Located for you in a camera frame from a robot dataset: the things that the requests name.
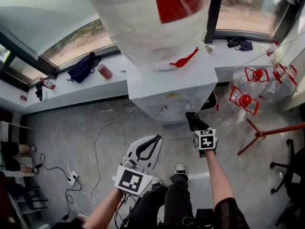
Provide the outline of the dark blue bag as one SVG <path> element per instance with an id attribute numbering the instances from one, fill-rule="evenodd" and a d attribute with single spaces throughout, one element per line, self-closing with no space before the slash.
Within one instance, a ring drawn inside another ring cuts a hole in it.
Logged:
<path id="1" fill-rule="evenodd" d="M 101 61 L 100 56 L 91 52 L 68 70 L 70 76 L 67 81 L 82 83 L 91 73 L 94 73 L 95 67 Z"/>

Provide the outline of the white shelf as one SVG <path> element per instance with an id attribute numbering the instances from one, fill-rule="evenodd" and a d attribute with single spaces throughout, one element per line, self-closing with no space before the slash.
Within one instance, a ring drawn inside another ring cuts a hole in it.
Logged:
<path id="1" fill-rule="evenodd" d="M 0 121 L 0 141 L 9 142 L 11 140 L 11 131 L 13 127 L 31 130 L 31 128 L 26 126 Z"/>

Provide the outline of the small black device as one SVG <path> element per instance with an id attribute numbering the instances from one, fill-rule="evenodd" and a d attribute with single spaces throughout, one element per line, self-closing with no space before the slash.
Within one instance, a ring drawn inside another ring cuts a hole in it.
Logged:
<path id="1" fill-rule="evenodd" d="M 36 87 L 36 92 L 35 92 L 35 94 L 36 94 L 37 98 L 38 98 L 40 101 L 42 101 L 43 93 L 42 93 L 42 85 L 41 85 L 41 83 L 36 84 L 35 87 Z"/>

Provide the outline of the small bottle with red label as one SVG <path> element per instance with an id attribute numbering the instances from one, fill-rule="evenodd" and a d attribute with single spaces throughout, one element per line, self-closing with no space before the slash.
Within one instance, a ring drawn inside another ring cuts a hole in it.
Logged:
<path id="1" fill-rule="evenodd" d="M 266 50 L 266 55 L 268 56 L 268 57 L 271 57 L 272 56 L 272 54 L 275 52 L 275 50 L 277 49 L 277 47 L 278 47 L 278 45 L 279 45 L 279 42 L 278 41 L 274 41 L 270 46 L 269 46 L 269 48 Z"/>

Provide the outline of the square white power strip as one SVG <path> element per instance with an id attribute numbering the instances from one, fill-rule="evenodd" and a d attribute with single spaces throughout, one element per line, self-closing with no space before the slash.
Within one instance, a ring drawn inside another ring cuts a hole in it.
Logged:
<path id="1" fill-rule="evenodd" d="M 68 178 L 68 182 L 69 182 L 71 187 L 74 186 L 75 182 L 78 179 L 78 176 L 79 176 L 79 174 L 76 171 L 74 171 L 74 170 L 71 171 L 70 177 Z"/>

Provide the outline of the person's right forearm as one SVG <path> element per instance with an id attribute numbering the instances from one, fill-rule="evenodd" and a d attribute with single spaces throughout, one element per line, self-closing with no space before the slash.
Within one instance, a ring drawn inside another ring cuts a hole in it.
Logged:
<path id="1" fill-rule="evenodd" d="M 220 166 L 214 151 L 207 150 L 205 152 L 205 155 L 207 158 L 210 173 L 210 181 L 213 194 L 213 206 L 215 208 L 220 201 L 226 198 L 234 198 L 234 193 L 232 186 L 222 167 Z"/>

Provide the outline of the white roller blind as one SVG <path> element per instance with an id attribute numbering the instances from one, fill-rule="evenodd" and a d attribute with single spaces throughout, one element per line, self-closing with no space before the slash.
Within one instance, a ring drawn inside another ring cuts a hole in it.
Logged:
<path id="1" fill-rule="evenodd" d="M 0 0 L 0 28 L 38 55 L 98 18 L 87 0 Z"/>

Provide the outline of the white water dispenser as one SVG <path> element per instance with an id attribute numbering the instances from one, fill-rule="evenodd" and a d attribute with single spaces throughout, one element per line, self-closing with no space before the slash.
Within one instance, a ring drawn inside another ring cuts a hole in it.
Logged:
<path id="1" fill-rule="evenodd" d="M 161 125 L 185 122 L 187 112 L 200 111 L 217 83 L 214 61 L 203 43 L 182 68 L 127 65 L 129 99 Z"/>

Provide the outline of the red cup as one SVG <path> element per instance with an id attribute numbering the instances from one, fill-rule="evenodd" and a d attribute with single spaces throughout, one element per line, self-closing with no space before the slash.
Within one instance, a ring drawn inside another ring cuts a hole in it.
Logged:
<path id="1" fill-rule="evenodd" d="M 106 65 L 100 64 L 97 70 L 106 80 L 112 78 L 112 71 Z"/>

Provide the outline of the person's right shoe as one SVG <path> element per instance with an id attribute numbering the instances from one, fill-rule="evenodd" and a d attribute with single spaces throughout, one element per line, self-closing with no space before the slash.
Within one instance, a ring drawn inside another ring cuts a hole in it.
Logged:
<path id="1" fill-rule="evenodd" d="M 175 173 L 178 175 L 186 176 L 187 175 L 186 167 L 183 164 L 178 164 Z"/>

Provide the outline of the person's grey trousers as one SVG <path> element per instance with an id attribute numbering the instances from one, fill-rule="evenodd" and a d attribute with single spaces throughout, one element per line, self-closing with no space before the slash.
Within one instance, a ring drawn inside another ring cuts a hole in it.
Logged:
<path id="1" fill-rule="evenodd" d="M 137 200 L 129 215 L 121 223 L 120 229 L 152 229 L 157 227 L 157 215 L 164 206 L 164 226 L 195 227 L 188 176 L 175 174 L 171 176 L 169 186 L 153 185 Z"/>

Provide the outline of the black device with screen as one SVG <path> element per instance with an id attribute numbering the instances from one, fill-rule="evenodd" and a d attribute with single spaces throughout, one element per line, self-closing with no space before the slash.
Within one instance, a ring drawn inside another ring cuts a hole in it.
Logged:
<path id="1" fill-rule="evenodd" d="M 199 229 L 213 229 L 214 210 L 212 208 L 197 209 L 195 220 Z"/>

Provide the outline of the black cloth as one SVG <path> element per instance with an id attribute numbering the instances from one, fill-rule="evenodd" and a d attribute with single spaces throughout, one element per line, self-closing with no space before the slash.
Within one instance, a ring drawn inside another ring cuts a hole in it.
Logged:
<path id="1" fill-rule="evenodd" d="M 235 48 L 236 50 L 243 51 L 243 52 L 253 50 L 253 45 L 251 42 L 240 39 L 238 37 L 228 39 L 227 46 L 228 46 L 228 48 Z"/>

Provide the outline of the plastic-wrapped water bottle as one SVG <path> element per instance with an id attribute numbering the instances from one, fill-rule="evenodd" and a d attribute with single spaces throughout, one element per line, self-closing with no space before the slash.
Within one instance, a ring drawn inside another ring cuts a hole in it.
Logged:
<path id="1" fill-rule="evenodd" d="M 87 0 L 137 67 L 185 66 L 203 43 L 211 0 Z"/>

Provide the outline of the black waste bin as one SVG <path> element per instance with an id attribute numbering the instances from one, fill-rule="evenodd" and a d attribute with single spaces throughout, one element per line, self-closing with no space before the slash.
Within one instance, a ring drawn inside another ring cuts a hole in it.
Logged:
<path id="1" fill-rule="evenodd" d="M 198 114 L 204 115 L 204 114 L 210 113 L 216 107 L 216 105 L 217 105 L 216 94 L 215 94 L 214 91 L 212 91 L 210 96 L 208 97 L 208 99 L 204 103 L 204 105 L 201 107 Z"/>

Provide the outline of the black window frame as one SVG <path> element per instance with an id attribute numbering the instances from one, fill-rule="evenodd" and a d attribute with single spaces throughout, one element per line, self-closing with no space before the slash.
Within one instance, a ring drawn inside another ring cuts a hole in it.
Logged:
<path id="1" fill-rule="evenodd" d="M 247 39 L 282 41 L 305 0 L 211 0 L 205 43 L 241 35 Z M 56 79 L 82 57 L 121 53 L 100 17 L 38 55 L 0 28 L 0 80 L 27 92 L 40 78 Z"/>

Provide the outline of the black office chair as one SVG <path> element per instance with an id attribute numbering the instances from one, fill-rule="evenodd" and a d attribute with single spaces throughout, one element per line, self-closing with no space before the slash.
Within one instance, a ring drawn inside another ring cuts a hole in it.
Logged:
<path id="1" fill-rule="evenodd" d="M 286 144 L 290 147 L 289 164 L 270 163 L 270 168 L 287 169 L 278 187 L 271 189 L 270 193 L 274 194 L 285 186 L 291 199 L 275 225 L 282 224 L 286 229 L 305 229 L 305 147 L 295 152 L 293 139 L 287 139 Z"/>

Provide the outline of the person's left forearm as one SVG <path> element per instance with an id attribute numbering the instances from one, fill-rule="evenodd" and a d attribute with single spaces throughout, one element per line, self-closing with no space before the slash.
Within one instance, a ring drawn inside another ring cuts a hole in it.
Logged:
<path id="1" fill-rule="evenodd" d="M 84 229 L 107 229 L 124 193 L 114 187 L 102 203 L 88 217 Z"/>

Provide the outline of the white window sill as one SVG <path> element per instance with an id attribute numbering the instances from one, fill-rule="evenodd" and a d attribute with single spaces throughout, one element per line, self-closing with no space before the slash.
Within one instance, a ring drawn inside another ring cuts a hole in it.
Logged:
<path id="1" fill-rule="evenodd" d="M 214 61 L 218 82 L 230 81 L 234 67 L 244 65 L 253 68 L 267 66 L 270 58 L 264 53 L 269 47 L 266 42 L 253 42 L 253 50 L 241 52 L 227 47 L 225 40 L 215 40 L 211 44 L 213 52 L 208 53 Z M 99 73 L 93 73 L 82 83 L 68 82 L 67 73 L 61 73 L 55 80 L 55 90 L 47 90 L 47 100 L 40 102 L 35 95 L 35 88 L 28 92 L 20 90 L 0 80 L 0 108 L 17 115 L 25 115 L 72 104 L 80 104 L 100 99 L 127 95 L 127 65 L 130 61 L 120 55 L 107 57 L 101 61 L 113 73 L 105 80 Z"/>

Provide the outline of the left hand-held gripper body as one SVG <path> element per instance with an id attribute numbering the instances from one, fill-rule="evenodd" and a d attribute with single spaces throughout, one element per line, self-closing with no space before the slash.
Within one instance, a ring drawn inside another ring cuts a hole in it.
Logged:
<path id="1" fill-rule="evenodd" d="M 119 165 L 115 187 L 124 193 L 139 197 L 155 177 L 151 161 L 137 160 L 124 156 Z"/>

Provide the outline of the person's black shirt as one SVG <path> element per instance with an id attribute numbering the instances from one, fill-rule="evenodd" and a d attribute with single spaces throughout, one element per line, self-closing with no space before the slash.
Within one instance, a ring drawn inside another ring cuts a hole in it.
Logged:
<path id="1" fill-rule="evenodd" d="M 131 229 L 199 229 L 199 226 L 192 224 L 190 226 L 174 225 L 156 225 L 152 227 L 131 226 Z M 85 229 L 79 223 L 58 223 L 50 229 Z M 226 198 L 220 201 L 214 210 L 213 229 L 250 229 L 243 213 L 239 209 L 234 198 Z"/>

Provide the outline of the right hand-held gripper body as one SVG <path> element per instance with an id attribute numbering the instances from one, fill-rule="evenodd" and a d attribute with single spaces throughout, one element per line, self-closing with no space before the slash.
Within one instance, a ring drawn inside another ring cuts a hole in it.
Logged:
<path id="1" fill-rule="evenodd" d="M 206 130 L 198 130 L 194 132 L 194 146 L 199 152 L 200 158 L 206 157 L 207 150 L 215 150 L 217 147 L 216 130 L 208 128 Z"/>

